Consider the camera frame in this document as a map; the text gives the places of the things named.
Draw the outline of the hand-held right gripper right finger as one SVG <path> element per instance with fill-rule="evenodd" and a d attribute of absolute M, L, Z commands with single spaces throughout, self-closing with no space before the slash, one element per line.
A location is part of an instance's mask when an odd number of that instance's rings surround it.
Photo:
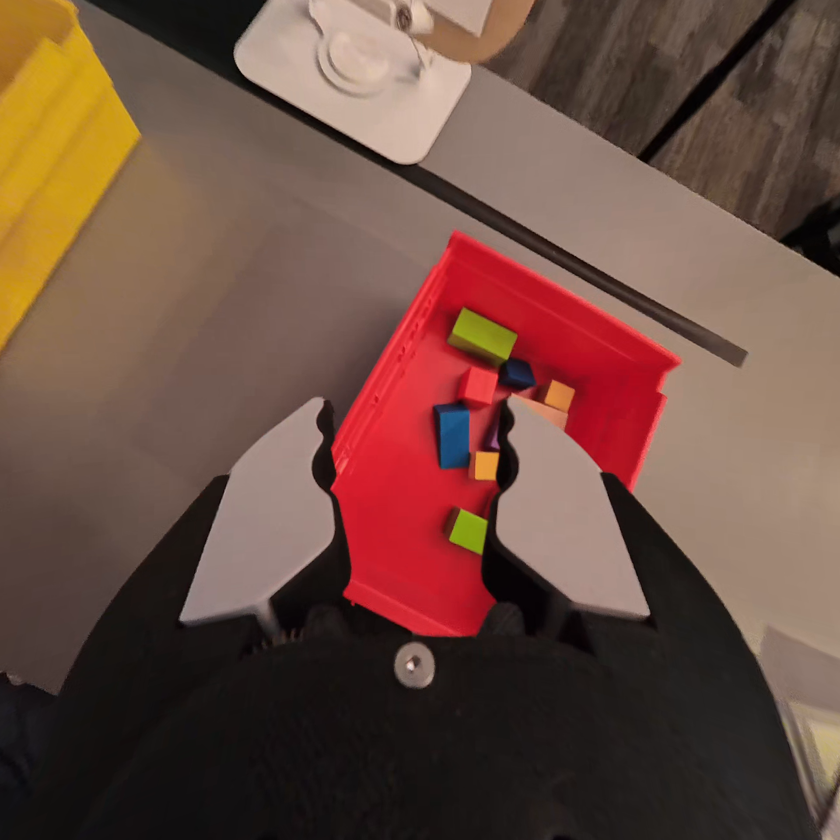
<path fill-rule="evenodd" d="M 481 579 L 535 637 L 560 638 L 573 613 L 636 623 L 650 607 L 604 475 L 570 435 L 510 396 L 499 411 L 499 491 Z"/>

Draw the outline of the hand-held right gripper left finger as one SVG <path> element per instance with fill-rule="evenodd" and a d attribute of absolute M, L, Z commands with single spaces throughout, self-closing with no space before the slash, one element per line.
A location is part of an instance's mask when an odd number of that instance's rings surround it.
<path fill-rule="evenodd" d="M 338 499 L 333 407 L 317 396 L 231 468 L 180 614 L 184 626 L 255 618 L 269 640 L 342 600 L 350 550 Z"/>

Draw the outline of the green wooden block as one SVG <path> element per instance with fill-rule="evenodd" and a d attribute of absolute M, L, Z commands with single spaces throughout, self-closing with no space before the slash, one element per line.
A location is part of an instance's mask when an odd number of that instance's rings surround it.
<path fill-rule="evenodd" d="M 510 359 L 517 340 L 517 332 L 471 309 L 462 308 L 447 344 L 498 369 Z"/>
<path fill-rule="evenodd" d="M 453 507 L 449 512 L 444 534 L 455 546 L 482 556 L 488 531 L 488 520 L 471 511 Z"/>

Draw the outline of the natural wood rectangular block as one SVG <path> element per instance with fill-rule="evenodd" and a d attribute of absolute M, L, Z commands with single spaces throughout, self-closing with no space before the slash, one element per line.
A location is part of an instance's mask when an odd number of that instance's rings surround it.
<path fill-rule="evenodd" d="M 518 394 L 513 394 L 509 396 L 508 403 L 511 406 L 513 404 L 517 404 L 519 406 L 528 408 L 528 410 L 543 417 L 549 423 L 551 423 L 553 426 L 557 427 L 560 430 L 564 431 L 568 423 L 569 415 L 567 412 L 546 405 L 544 403 L 535 401 L 533 399 L 523 397 Z"/>

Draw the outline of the red plastic bin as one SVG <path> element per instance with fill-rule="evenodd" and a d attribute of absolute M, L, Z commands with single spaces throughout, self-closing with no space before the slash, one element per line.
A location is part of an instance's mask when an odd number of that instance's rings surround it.
<path fill-rule="evenodd" d="M 471 635 L 492 602 L 476 554 L 448 541 L 454 508 L 486 516 L 490 482 L 441 469 L 434 406 L 456 400 L 474 356 L 448 344 L 462 308 L 517 334 L 537 388 L 574 390 L 566 427 L 633 489 L 680 358 L 573 292 L 452 234 L 355 397 L 332 446 L 350 547 L 346 596 L 421 635 Z"/>

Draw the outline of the large blue wooden block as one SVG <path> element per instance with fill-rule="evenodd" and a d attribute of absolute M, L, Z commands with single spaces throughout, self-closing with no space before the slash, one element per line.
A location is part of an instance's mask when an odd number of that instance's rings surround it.
<path fill-rule="evenodd" d="M 466 469 L 470 462 L 470 410 L 462 402 L 433 407 L 437 460 L 441 469 Z"/>

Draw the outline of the red wooden block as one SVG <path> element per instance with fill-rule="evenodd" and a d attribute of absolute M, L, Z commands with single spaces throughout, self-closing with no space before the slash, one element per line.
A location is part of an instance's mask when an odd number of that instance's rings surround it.
<path fill-rule="evenodd" d="M 491 406 L 497 384 L 498 372 L 496 370 L 470 366 L 459 381 L 456 400 L 472 410 Z"/>

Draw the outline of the yellow plastic bin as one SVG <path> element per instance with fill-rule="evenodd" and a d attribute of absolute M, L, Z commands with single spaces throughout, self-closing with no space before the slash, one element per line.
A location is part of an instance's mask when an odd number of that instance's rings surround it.
<path fill-rule="evenodd" d="M 72 2 L 1 2 L 1 347 L 140 140 Z"/>

